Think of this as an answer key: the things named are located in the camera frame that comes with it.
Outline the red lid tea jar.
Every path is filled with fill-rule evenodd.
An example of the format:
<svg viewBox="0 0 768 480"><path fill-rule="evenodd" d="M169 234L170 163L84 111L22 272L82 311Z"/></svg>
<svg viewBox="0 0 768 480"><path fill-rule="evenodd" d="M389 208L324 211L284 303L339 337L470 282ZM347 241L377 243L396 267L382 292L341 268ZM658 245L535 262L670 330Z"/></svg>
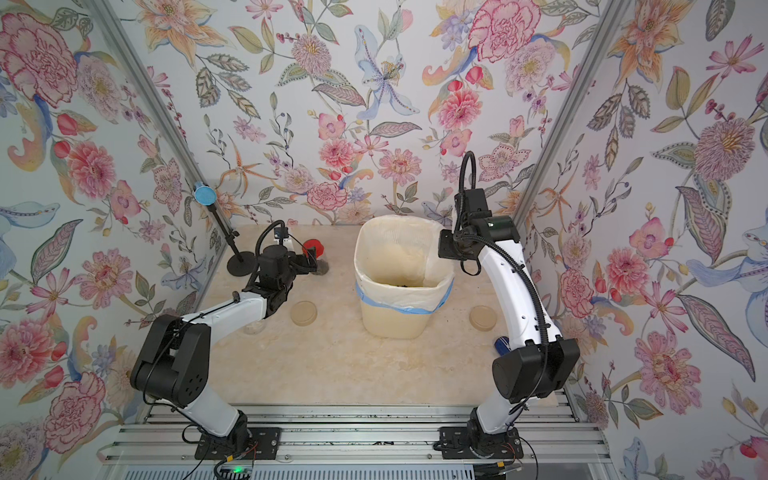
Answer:
<svg viewBox="0 0 768 480"><path fill-rule="evenodd" d="M316 265L314 275L323 276L329 271L329 264L323 259L324 245L318 239L309 239L302 244L303 254Z"/></svg>

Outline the cream trash bin with liner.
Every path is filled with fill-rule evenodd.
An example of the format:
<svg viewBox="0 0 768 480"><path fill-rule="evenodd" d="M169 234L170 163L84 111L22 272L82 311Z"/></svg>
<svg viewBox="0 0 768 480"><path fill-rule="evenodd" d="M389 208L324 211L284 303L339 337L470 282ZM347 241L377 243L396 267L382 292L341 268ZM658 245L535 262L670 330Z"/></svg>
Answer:
<svg viewBox="0 0 768 480"><path fill-rule="evenodd" d="M443 226L433 220L387 215L360 228L354 252L355 288L368 333L412 340L448 300L451 260L438 256Z"/></svg>

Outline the beige jar lid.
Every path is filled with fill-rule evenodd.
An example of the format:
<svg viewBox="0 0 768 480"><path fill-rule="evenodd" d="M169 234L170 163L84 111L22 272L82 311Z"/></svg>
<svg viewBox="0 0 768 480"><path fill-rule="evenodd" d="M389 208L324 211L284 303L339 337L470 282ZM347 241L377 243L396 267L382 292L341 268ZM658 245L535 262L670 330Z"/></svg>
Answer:
<svg viewBox="0 0 768 480"><path fill-rule="evenodd" d="M475 329L482 332L488 332L495 328L498 317L492 308L478 305L470 310L469 321Z"/></svg>
<svg viewBox="0 0 768 480"><path fill-rule="evenodd" d="M317 315L317 307L310 301L297 302L290 310L291 321L300 327L311 325L317 319Z"/></svg>

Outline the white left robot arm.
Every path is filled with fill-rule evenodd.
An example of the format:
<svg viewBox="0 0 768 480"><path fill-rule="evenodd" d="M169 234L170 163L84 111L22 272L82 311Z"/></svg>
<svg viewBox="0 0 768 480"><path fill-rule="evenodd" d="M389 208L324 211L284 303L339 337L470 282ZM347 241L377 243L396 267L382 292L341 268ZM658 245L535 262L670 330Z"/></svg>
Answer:
<svg viewBox="0 0 768 480"><path fill-rule="evenodd" d="M299 252L282 220L271 223L255 246L255 267L232 299L207 311L162 315L151 325L129 377L148 404L175 408L198 428L210 451L237 457L255 445L247 416L208 384L212 347L235 331L260 322L286 302L295 279L317 270L316 250Z"/></svg>

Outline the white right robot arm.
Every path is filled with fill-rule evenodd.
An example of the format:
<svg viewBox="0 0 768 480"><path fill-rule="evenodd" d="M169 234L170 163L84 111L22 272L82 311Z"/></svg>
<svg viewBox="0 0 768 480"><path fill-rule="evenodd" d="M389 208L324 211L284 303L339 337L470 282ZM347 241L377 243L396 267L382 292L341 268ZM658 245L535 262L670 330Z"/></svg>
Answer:
<svg viewBox="0 0 768 480"><path fill-rule="evenodd" d="M534 399L564 387L580 357L545 311L524 264L520 235L508 216L495 216L477 185L477 160L464 154L452 228L440 233L438 254L475 262L494 288L507 327L508 352L492 364L496 391L470 413L466 426L443 427L434 449L446 460L517 460L523 441L516 421Z"/></svg>

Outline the clear glass tea jar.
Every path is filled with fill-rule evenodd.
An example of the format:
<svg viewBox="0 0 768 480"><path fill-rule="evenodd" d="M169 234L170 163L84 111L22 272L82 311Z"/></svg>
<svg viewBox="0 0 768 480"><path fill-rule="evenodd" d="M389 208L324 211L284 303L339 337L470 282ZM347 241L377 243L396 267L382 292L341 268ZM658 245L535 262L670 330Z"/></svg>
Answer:
<svg viewBox="0 0 768 480"><path fill-rule="evenodd" d="M266 322L264 320L255 321L243 327L241 332L246 335L258 335L265 329L265 327Z"/></svg>

